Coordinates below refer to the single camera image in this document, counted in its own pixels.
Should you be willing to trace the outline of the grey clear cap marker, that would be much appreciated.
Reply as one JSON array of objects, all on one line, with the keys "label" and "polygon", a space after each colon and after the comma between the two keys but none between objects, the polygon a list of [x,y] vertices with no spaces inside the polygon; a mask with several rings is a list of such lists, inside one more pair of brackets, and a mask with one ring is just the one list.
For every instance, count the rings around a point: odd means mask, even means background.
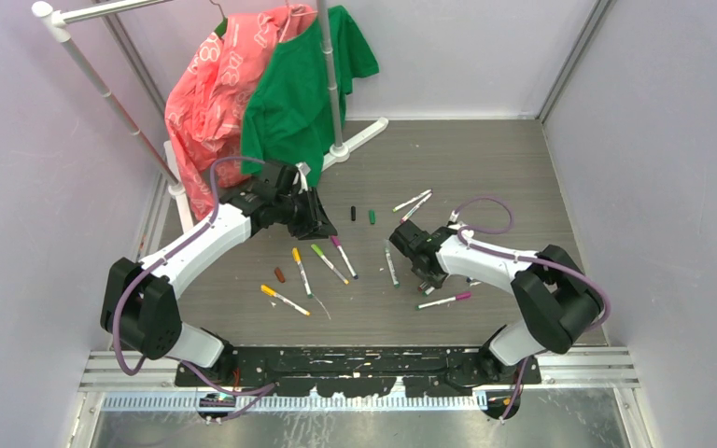
[{"label": "grey clear cap marker", "polygon": [[384,252],[385,252],[385,257],[386,257],[386,261],[387,261],[387,267],[388,267],[389,275],[390,275],[390,278],[391,278],[391,281],[392,281],[392,285],[393,285],[394,287],[400,287],[400,281],[399,281],[399,278],[398,278],[398,276],[397,276],[397,274],[396,274],[396,269],[395,269],[395,266],[394,266],[394,263],[393,263],[393,259],[392,259],[392,257],[391,257],[391,251],[390,251],[390,248],[389,248],[388,245],[385,246]]}]

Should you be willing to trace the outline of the black cap marker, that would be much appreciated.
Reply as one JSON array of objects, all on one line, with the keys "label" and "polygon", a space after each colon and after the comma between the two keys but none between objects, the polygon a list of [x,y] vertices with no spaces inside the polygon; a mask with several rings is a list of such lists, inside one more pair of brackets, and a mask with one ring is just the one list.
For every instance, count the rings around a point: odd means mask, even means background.
[{"label": "black cap marker", "polygon": [[414,203],[417,203],[417,202],[421,201],[422,199],[424,199],[425,197],[427,197],[427,196],[428,196],[429,194],[431,194],[431,193],[432,193],[432,189],[426,189],[426,190],[422,191],[421,193],[417,194],[416,196],[414,196],[413,198],[409,199],[408,201],[403,202],[403,203],[400,203],[400,204],[396,205],[395,207],[393,207],[392,213],[397,213],[397,212],[399,212],[400,210],[402,210],[403,208],[405,208],[405,207],[407,207],[407,206],[409,206],[409,205],[411,205],[411,204],[414,204]]}]

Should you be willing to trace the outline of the magenta cap marker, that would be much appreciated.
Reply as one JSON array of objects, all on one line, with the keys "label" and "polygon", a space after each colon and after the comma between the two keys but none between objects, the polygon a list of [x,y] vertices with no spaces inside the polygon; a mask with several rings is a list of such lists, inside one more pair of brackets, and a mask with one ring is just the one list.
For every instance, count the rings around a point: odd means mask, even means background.
[{"label": "magenta cap marker", "polygon": [[436,301],[429,301],[429,302],[417,304],[415,309],[417,311],[420,311],[420,310],[424,310],[424,309],[428,309],[428,308],[432,308],[432,307],[436,307],[436,306],[447,305],[447,304],[450,304],[453,302],[467,300],[471,296],[472,296],[472,293],[470,291],[465,291],[465,292],[462,292],[462,293],[459,293],[459,294],[456,294],[454,296],[447,297],[444,299],[439,299]]}]

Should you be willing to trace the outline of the purple cap marker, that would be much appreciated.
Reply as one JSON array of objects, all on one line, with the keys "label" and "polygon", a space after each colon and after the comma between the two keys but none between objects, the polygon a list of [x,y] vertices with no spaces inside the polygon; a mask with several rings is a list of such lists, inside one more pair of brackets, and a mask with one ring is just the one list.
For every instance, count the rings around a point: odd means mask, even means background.
[{"label": "purple cap marker", "polygon": [[351,277],[353,279],[358,279],[359,276],[358,276],[353,264],[351,263],[349,257],[347,256],[347,254],[344,250],[344,247],[343,247],[341,241],[339,240],[339,238],[337,236],[331,236],[330,240],[331,240],[332,244],[335,246],[335,248],[338,250],[342,260],[344,261],[346,268],[350,272]]}]

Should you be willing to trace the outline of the brown pen cap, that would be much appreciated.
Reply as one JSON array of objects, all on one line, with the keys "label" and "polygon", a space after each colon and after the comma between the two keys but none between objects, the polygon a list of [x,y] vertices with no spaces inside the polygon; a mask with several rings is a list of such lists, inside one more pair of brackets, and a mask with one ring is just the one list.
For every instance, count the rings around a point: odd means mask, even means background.
[{"label": "brown pen cap", "polygon": [[276,267],[274,269],[274,275],[280,283],[284,284],[286,282],[286,277],[284,276],[284,274],[280,268]]}]

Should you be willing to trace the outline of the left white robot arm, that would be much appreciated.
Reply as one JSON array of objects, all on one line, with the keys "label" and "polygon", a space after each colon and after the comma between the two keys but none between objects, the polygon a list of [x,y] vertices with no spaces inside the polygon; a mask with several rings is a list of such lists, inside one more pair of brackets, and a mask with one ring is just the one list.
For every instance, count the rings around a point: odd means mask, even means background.
[{"label": "left white robot arm", "polygon": [[235,371],[231,348],[185,323],[178,301],[216,260],[273,225],[286,226],[298,240],[338,233],[301,166],[264,161],[258,173],[216,194],[213,210],[171,244],[139,261],[115,261],[100,325],[113,338],[119,367],[136,375],[146,360],[169,357],[197,366],[212,385],[229,382]]}]

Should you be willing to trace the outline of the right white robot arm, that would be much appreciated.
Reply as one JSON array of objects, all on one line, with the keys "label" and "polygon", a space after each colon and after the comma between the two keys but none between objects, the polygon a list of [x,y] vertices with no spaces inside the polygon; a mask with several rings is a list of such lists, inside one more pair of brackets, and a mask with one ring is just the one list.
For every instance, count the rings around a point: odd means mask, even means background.
[{"label": "right white robot arm", "polygon": [[440,288],[462,275],[514,296],[521,319],[485,343],[484,377],[501,384],[520,361],[542,352],[565,354],[610,310],[602,288],[583,274],[560,246],[527,251],[478,240],[482,229],[455,221],[428,232],[412,221],[401,223],[390,243],[412,263],[413,273]]}]

